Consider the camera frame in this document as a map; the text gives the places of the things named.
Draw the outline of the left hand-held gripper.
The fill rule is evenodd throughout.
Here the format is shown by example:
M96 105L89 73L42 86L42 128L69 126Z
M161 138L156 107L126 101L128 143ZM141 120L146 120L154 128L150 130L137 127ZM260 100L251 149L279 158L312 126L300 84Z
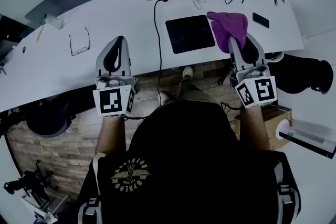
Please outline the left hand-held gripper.
M118 36L104 47L96 61L99 77L95 79L93 98L99 116L131 115L138 80L130 76L130 67L128 43Z

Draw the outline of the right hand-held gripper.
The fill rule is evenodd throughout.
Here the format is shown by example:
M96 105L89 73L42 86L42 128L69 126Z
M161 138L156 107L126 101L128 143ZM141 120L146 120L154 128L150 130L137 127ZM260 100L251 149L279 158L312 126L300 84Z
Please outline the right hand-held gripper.
M236 90L244 108L251 108L278 100L275 77L270 74L265 52L259 42L249 33L245 43L245 61L234 37L229 38L229 54L236 68L229 76L232 87ZM255 67L245 70L244 64Z

